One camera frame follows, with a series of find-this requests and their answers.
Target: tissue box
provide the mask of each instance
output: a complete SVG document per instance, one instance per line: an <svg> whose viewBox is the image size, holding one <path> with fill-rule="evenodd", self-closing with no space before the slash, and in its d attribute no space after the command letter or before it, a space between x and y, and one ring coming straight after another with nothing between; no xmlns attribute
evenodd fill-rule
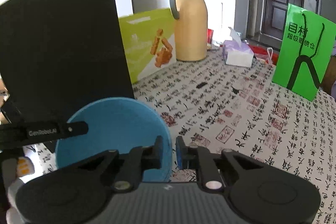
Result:
<svg viewBox="0 0 336 224"><path fill-rule="evenodd" d="M241 47L234 40L225 40L223 44L223 57L227 65L250 68L253 60L253 51L246 43Z"/></svg>
<svg viewBox="0 0 336 224"><path fill-rule="evenodd" d="M122 17L119 26L132 84L176 62L170 9Z"/></svg>

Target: jug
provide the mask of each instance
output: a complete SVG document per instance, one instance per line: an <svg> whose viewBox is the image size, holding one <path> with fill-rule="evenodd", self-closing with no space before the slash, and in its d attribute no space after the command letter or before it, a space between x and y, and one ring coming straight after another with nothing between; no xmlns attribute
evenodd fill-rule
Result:
<svg viewBox="0 0 336 224"><path fill-rule="evenodd" d="M176 59L198 61L207 55L208 10L204 0L169 0L175 19Z"/></svg>

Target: tablecloth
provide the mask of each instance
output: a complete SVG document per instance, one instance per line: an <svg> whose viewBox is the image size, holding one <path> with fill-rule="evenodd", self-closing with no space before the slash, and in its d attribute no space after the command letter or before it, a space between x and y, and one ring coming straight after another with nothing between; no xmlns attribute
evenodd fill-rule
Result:
<svg viewBox="0 0 336 224"><path fill-rule="evenodd" d="M310 102L272 83L274 70L256 59L251 68L227 66L221 51L214 51L203 61L162 69L133 91L164 119L173 145L183 136L186 145L215 153L231 148L301 176L321 194L313 223L335 224L335 100L318 91ZM178 170L174 148L171 180L194 181L192 170ZM42 144L36 151L44 173L54 170L54 155Z"/></svg>

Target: green bag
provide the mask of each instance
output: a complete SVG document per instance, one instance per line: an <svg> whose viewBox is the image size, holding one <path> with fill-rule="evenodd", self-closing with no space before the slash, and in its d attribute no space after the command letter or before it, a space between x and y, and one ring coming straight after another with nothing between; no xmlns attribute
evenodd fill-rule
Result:
<svg viewBox="0 0 336 224"><path fill-rule="evenodd" d="M326 72L335 35L335 23L289 4L272 81L313 101Z"/></svg>

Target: snack box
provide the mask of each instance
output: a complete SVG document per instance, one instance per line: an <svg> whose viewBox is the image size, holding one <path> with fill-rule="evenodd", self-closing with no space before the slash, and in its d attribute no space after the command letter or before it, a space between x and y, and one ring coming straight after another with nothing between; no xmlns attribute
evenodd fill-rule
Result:
<svg viewBox="0 0 336 224"><path fill-rule="evenodd" d="M132 84L176 62L169 8L120 17L119 25Z"/></svg>

